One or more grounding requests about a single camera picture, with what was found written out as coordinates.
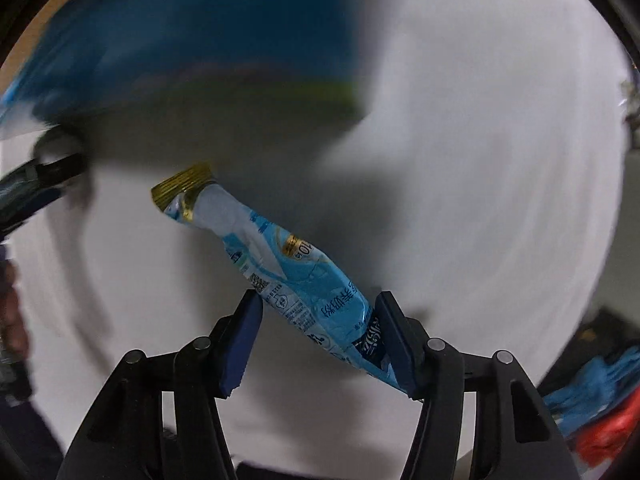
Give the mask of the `person's left hand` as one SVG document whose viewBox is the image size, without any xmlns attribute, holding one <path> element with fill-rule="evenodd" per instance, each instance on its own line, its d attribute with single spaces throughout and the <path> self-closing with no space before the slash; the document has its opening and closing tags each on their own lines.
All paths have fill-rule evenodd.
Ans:
<svg viewBox="0 0 640 480">
<path fill-rule="evenodd" d="M 25 324 L 20 295 L 15 287 L 17 270 L 10 260 L 1 263 L 1 340 L 21 361 L 29 357 L 29 332 Z"/>
</svg>

